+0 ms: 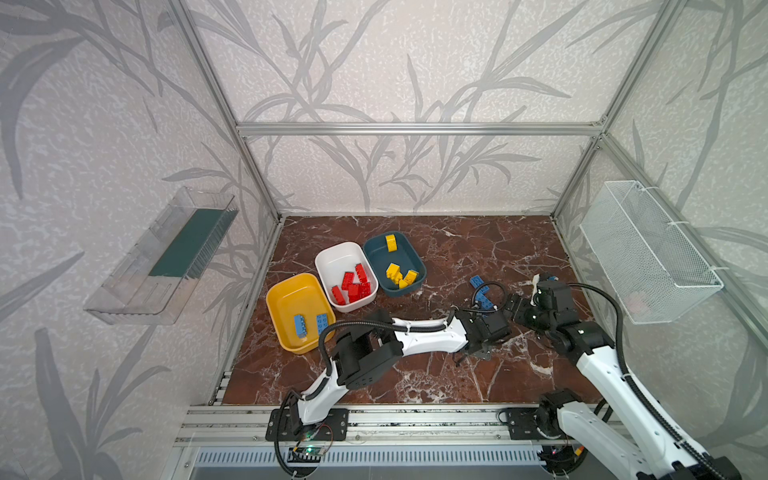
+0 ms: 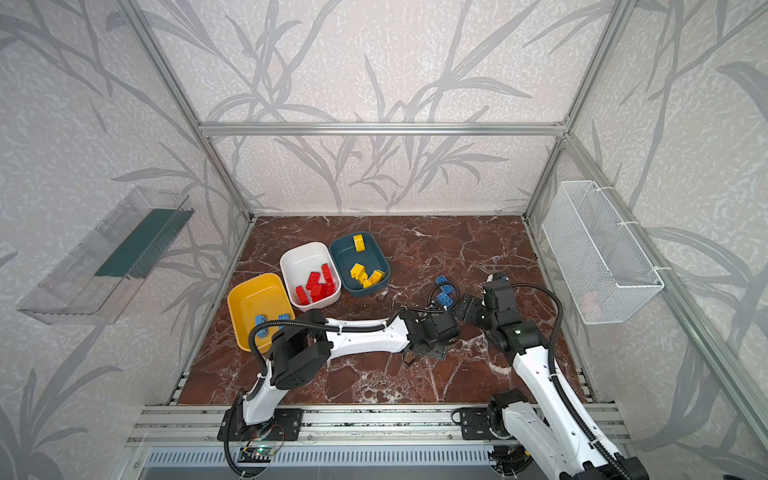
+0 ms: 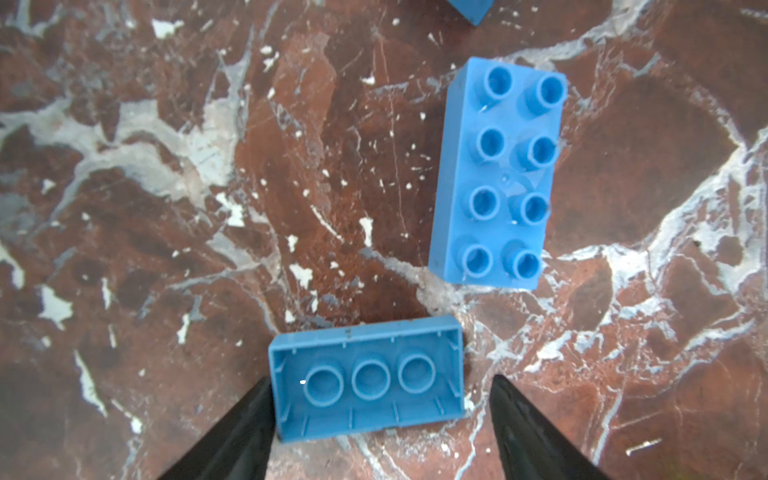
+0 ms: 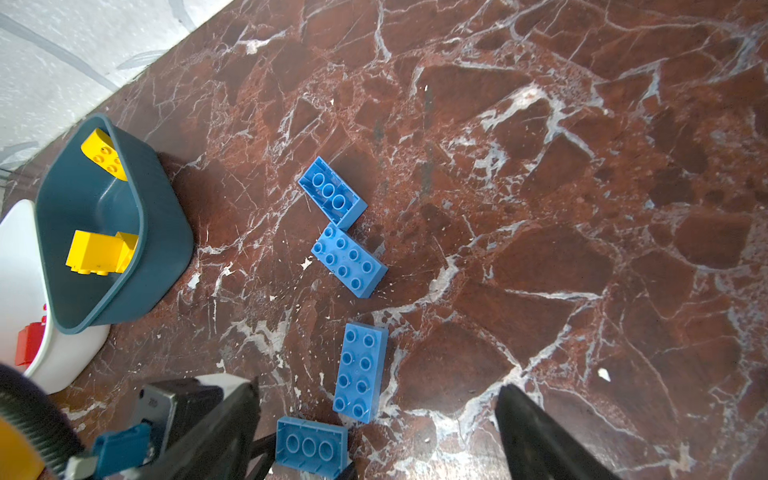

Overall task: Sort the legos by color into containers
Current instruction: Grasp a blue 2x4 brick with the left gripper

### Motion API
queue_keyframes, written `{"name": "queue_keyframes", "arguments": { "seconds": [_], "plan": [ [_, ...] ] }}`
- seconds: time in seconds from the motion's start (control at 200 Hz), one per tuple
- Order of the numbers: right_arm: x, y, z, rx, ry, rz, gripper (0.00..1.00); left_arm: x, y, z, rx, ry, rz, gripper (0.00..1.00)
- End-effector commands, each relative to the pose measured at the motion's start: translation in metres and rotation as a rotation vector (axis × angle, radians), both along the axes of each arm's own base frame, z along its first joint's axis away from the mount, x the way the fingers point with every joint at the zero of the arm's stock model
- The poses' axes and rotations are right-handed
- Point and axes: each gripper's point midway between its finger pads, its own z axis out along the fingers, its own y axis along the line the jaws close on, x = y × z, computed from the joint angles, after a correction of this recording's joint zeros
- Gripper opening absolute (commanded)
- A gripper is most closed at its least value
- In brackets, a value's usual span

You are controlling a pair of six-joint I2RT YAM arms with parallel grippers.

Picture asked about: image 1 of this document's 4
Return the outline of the blue lego cluster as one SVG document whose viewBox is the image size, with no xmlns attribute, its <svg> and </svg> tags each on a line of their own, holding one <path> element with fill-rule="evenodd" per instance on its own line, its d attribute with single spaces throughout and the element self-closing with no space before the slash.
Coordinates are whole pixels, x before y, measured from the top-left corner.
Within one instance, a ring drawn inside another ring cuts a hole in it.
<svg viewBox="0 0 768 480">
<path fill-rule="evenodd" d="M 471 284 L 471 285 L 472 285 L 474 288 L 480 288 L 480 287 L 483 287 L 483 286 L 484 286 L 485 282 L 484 282 L 484 281 L 481 279 L 481 277 L 480 277 L 480 276 L 478 276 L 478 275 L 475 275 L 475 276 L 473 276 L 473 277 L 471 277 L 471 278 L 470 278 L 470 284 Z"/>
</svg>

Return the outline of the small yellow lego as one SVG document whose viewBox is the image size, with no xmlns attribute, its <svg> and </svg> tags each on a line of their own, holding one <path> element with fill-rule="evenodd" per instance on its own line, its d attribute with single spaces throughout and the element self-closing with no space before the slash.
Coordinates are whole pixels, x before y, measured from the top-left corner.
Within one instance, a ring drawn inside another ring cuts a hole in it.
<svg viewBox="0 0 768 480">
<path fill-rule="evenodd" d="M 419 277 L 419 272 L 416 270 L 409 270 L 404 276 L 401 276 L 398 282 L 400 289 L 407 288 L 412 285 Z"/>
</svg>

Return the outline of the red lego brick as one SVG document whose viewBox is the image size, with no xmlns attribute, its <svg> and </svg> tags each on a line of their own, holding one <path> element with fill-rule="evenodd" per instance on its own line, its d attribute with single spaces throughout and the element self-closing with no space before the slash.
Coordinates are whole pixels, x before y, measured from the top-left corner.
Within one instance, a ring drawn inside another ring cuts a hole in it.
<svg viewBox="0 0 768 480">
<path fill-rule="evenodd" d="M 368 275 L 365 271 L 364 266 L 361 263 L 358 263 L 355 266 L 355 272 L 361 284 L 367 284 L 369 282 Z"/>
<path fill-rule="evenodd" d="M 350 303 L 357 302 L 367 297 L 371 293 L 371 287 L 369 283 L 353 283 L 347 290 L 348 300 Z"/>
<path fill-rule="evenodd" d="M 343 291 L 342 291 L 342 289 L 338 285 L 335 285 L 335 286 L 332 287 L 331 293 L 332 293 L 332 297 L 334 299 L 334 302 L 337 305 L 345 305 L 346 304 L 346 299 L 344 297 Z"/>
<path fill-rule="evenodd" d="M 349 287 L 355 283 L 356 274 L 351 271 L 346 271 L 343 275 L 342 283 L 341 283 L 341 289 L 343 291 L 348 291 Z"/>
</svg>

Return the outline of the yellow plastic bin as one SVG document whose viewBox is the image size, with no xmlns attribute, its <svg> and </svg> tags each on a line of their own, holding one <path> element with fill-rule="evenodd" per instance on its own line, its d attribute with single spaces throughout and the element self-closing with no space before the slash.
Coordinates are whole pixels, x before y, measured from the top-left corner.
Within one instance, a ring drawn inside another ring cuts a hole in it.
<svg viewBox="0 0 768 480">
<path fill-rule="evenodd" d="M 310 273 L 300 273 L 272 286 L 266 295 L 268 311 L 281 347 L 295 355 L 303 355 L 318 346 L 316 317 L 327 314 L 329 326 L 336 321 L 319 280 Z M 298 338 L 294 316 L 306 318 L 308 335 Z"/>
</svg>

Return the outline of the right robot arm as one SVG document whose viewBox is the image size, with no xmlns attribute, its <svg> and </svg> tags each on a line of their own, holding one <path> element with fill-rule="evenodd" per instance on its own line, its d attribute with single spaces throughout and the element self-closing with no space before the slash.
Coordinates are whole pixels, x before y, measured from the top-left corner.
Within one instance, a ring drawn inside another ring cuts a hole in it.
<svg viewBox="0 0 768 480">
<path fill-rule="evenodd" d="M 573 284 L 537 283 L 531 297 L 508 295 L 501 312 L 512 322 L 547 337 L 590 381 L 626 428 L 615 431 L 569 389 L 544 394 L 535 421 L 546 437 L 581 444 L 618 479 L 738 479 L 726 457 L 715 458 L 655 401 L 626 364 L 623 316 L 618 302 L 599 288 L 594 293 L 613 307 L 614 334 L 582 321 L 573 302 Z"/>
</svg>

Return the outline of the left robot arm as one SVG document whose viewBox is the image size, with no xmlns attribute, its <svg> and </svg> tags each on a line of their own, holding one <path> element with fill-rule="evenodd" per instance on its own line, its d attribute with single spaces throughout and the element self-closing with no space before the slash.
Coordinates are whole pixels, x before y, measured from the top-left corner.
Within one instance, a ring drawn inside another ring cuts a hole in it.
<svg viewBox="0 0 768 480">
<path fill-rule="evenodd" d="M 347 393 L 378 382 L 400 359 L 442 352 L 488 357 L 511 335 L 512 315 L 501 309 L 455 308 L 444 318 L 404 320 L 378 310 L 363 320 L 338 322 L 320 333 L 324 370 L 273 411 L 273 437 L 282 440 L 319 426 Z"/>
</svg>

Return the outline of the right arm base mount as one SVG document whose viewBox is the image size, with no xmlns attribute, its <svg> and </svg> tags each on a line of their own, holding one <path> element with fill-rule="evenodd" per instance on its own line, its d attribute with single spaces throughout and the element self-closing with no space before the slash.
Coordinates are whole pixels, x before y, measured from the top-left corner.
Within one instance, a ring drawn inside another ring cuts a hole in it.
<svg viewBox="0 0 768 480">
<path fill-rule="evenodd" d="M 496 412 L 496 420 L 507 430 L 510 440 L 543 442 L 547 445 L 568 445 L 574 440 L 549 421 L 544 415 L 540 420 L 536 405 L 508 407 Z"/>
</svg>

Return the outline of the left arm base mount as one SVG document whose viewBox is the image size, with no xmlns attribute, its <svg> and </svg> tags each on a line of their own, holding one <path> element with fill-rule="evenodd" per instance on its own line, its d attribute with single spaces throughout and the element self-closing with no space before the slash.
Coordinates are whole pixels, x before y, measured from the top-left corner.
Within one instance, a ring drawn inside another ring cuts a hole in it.
<svg viewBox="0 0 768 480">
<path fill-rule="evenodd" d="M 287 409 L 271 411 L 265 439 L 269 442 L 313 440 L 313 441 L 343 441 L 347 436 L 349 426 L 348 409 L 331 409 L 328 416 L 316 424 L 304 424 L 298 417 L 293 416 Z"/>
</svg>

